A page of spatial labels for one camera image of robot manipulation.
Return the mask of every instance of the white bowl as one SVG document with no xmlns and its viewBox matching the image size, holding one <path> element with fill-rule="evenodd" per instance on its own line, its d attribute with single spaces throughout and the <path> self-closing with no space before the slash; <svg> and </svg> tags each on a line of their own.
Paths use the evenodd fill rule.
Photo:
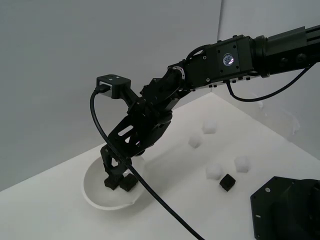
<svg viewBox="0 0 320 240">
<path fill-rule="evenodd" d="M 146 176 L 145 160 L 141 156 L 133 157 L 132 165 L 144 178 Z M 102 158 L 99 157 L 87 169 L 82 181 L 82 194 L 85 200 L 93 207 L 101 210 L 117 210 L 130 206 L 142 195 L 145 188 L 140 182 L 129 192 L 119 186 L 112 190 L 105 186 L 104 180 L 108 177 L 105 172 Z"/>
</svg>

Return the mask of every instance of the wire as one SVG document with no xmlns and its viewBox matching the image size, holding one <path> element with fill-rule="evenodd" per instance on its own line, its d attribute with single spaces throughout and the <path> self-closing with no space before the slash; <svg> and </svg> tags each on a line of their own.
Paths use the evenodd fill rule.
<svg viewBox="0 0 320 240">
<path fill-rule="evenodd" d="M 95 111 L 95 97 L 99 93 L 105 93 L 108 90 L 110 90 L 109 86 L 106 85 L 100 85 L 96 87 L 96 89 L 93 91 L 91 97 L 90 97 L 90 111 L 91 116 L 93 119 L 93 122 L 98 129 L 100 135 L 105 140 L 105 142 L 109 145 L 109 147 L 113 150 L 114 154 L 124 163 L 124 165 L 132 172 L 132 174 L 138 179 L 138 181 L 144 186 L 144 188 L 157 200 L 182 226 L 185 227 L 196 239 L 198 240 L 205 240 L 203 237 L 201 237 L 192 227 L 190 227 L 143 179 L 143 177 L 136 171 L 136 169 L 125 159 L 121 156 L 120 152 L 113 146 L 113 144 L 110 142 L 108 136 L 102 129 L 97 115 Z"/>
<path fill-rule="evenodd" d="M 311 64 L 309 67 L 305 68 L 302 72 L 300 72 L 300 74 L 298 76 L 296 76 L 291 82 L 289 82 L 287 85 L 285 85 L 284 87 L 280 88 L 279 90 L 277 91 L 274 91 L 273 93 L 270 93 L 268 95 L 265 95 L 265 96 L 261 96 L 261 97 L 257 97 L 257 98 L 241 98 L 241 97 L 238 97 L 234 94 L 234 91 L 232 90 L 231 88 L 231 84 L 230 84 L 230 81 L 227 81 L 226 82 L 226 86 L 229 90 L 229 93 L 230 95 L 238 100 L 238 101 L 241 101 L 241 102 L 246 102 L 246 103 L 252 103 L 252 102 L 258 102 L 258 101 L 262 101 L 262 100 L 266 100 L 266 99 L 269 99 L 281 92 L 283 92 L 284 90 L 286 90 L 287 88 L 289 88 L 290 86 L 292 86 L 296 81 L 298 81 L 310 68 L 313 67 L 313 65 L 315 64 Z"/>
</svg>

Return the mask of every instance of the black robotic arm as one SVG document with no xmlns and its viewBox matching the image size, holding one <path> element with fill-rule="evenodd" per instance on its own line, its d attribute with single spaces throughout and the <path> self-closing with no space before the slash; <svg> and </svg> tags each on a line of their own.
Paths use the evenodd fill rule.
<svg viewBox="0 0 320 240">
<path fill-rule="evenodd" d="M 170 65 L 162 78 L 145 85 L 140 97 L 131 90 L 130 79 L 113 74 L 98 77 L 96 89 L 109 86 L 103 94 L 123 99 L 128 106 L 127 116 L 109 134 L 109 143 L 101 150 L 106 171 L 122 174 L 127 169 L 123 161 L 152 146 L 168 128 L 173 107 L 191 91 L 223 84 L 230 91 L 231 83 L 259 76 L 299 69 L 305 69 L 304 74 L 319 61 L 320 26 L 300 27 L 269 38 L 235 35 L 198 47 L 186 59 Z M 111 158 L 118 162 L 117 167 L 111 165 Z"/>
<path fill-rule="evenodd" d="M 255 102 L 270 98 L 290 87 L 317 62 L 320 62 L 320 25 L 308 29 L 300 27 L 269 38 L 258 36 L 253 39 L 249 36 L 235 35 L 225 41 L 200 46 L 193 50 L 186 59 L 170 65 L 162 78 L 152 79 L 148 85 L 143 87 L 140 92 L 141 96 L 137 96 L 131 90 L 130 79 L 114 74 L 98 77 L 96 88 L 90 98 L 90 110 L 99 133 L 107 143 L 100 151 L 105 171 L 109 175 L 106 179 L 106 181 L 109 181 L 107 184 L 112 189 L 117 187 L 119 181 L 124 180 L 123 173 L 129 169 L 136 177 L 135 180 L 139 180 L 173 217 L 193 236 L 203 240 L 152 190 L 132 166 L 131 158 L 143 154 L 146 148 L 152 146 L 164 134 L 171 123 L 173 107 L 190 92 L 200 88 L 215 88 L 226 84 L 230 94 L 235 99 L 243 102 Z M 263 97 L 243 99 L 235 96 L 231 88 L 231 83 L 238 81 L 250 80 L 259 76 L 267 78 L 270 75 L 299 69 L 304 70 L 293 81 L 278 91 Z M 97 94 L 104 94 L 112 99 L 123 99 L 128 106 L 127 116 L 108 136 L 101 128 L 96 116 L 94 100 Z M 117 166 L 112 165 L 112 159 L 118 162 Z M 132 184 L 130 182 L 132 179 L 131 177 L 129 182 L 126 181 L 128 185 L 124 189 L 127 191 L 136 183 Z M 271 231 L 269 221 L 265 221 L 266 225 L 262 225 L 260 221 L 258 223 L 254 221 L 256 238 L 261 239 L 261 229 L 263 229 L 271 235 L 266 239 L 274 239 L 274 236 L 276 236 L 274 232 L 277 232 L 278 236 L 294 236 L 292 239 L 307 239 L 301 236 L 311 235 L 312 237 L 308 239 L 319 239 L 320 208 L 319 204 L 315 204 L 320 199 L 319 182 L 302 180 L 299 184 L 294 184 L 296 187 L 292 187 L 292 179 L 281 180 L 278 177 L 274 177 L 274 179 L 278 183 L 276 185 L 277 189 L 285 186 L 279 190 L 279 194 L 282 195 L 273 205 L 273 216 L 277 217 L 273 222 L 278 223 L 277 229 Z M 289 182 L 289 187 L 279 184 L 280 180 L 284 183 Z M 264 197 L 261 198 L 262 204 L 258 205 L 255 199 L 257 194 L 265 191 L 264 188 L 262 187 L 251 196 L 252 214 L 254 214 L 256 208 L 259 211 L 261 211 L 261 208 L 265 208 L 266 216 L 270 212 L 269 205 Z M 309 230 L 300 228 L 302 225 L 299 222 L 297 222 L 299 223 L 297 225 L 296 222 L 292 221 L 292 219 L 300 219 L 301 211 L 298 209 L 299 214 L 296 218 L 292 218 L 293 213 L 296 214 L 296 207 L 287 208 L 293 206 L 287 201 L 296 199 L 296 196 L 300 196 L 303 191 L 307 193 L 304 196 L 311 196 L 311 205 L 305 204 L 309 201 L 309 198 L 305 198 L 305 201 L 297 198 L 299 201 L 296 206 L 311 206 L 310 210 L 307 209 L 303 212 L 303 216 L 306 216 L 303 218 L 303 224 L 312 226 L 312 229 Z"/>
</svg>

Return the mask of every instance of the white table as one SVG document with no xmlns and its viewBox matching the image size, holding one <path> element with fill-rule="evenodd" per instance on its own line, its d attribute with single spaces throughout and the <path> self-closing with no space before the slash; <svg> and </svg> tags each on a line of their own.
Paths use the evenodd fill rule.
<svg viewBox="0 0 320 240">
<path fill-rule="evenodd" d="M 189 147 L 190 134 L 201 133 L 209 117 L 217 120 L 216 134 Z M 194 239 L 147 192 L 121 210 L 90 206 L 81 183 L 100 147 L 0 192 L 0 239 Z M 249 157 L 249 173 L 236 173 L 237 156 Z M 212 93 L 176 109 L 143 157 L 150 185 L 206 240 L 253 240 L 250 196 L 273 176 L 320 179 L 319 160 Z M 236 179 L 229 192 L 206 179 L 210 161 Z"/>
</svg>

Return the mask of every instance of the gray wall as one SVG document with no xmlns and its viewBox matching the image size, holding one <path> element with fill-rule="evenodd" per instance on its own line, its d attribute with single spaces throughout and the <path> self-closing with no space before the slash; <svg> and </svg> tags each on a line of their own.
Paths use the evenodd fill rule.
<svg viewBox="0 0 320 240">
<path fill-rule="evenodd" d="M 223 0 L 218 38 L 224 40 L 240 34 L 269 37 L 302 26 L 317 26 L 319 9 L 319 0 Z M 283 87 L 299 72 L 255 78 L 232 87 L 236 95 L 244 98 L 264 96 Z M 320 159 L 319 76 L 318 63 L 292 87 L 263 101 L 263 109 L 257 103 L 234 100 L 226 86 L 212 91 Z"/>
<path fill-rule="evenodd" d="M 194 48 L 217 41 L 221 0 L 0 1 L 0 191 L 103 141 L 89 98 L 96 77 L 138 93 Z M 180 104 L 208 93 L 191 94 Z M 125 116 L 99 96 L 106 132 Z"/>
</svg>

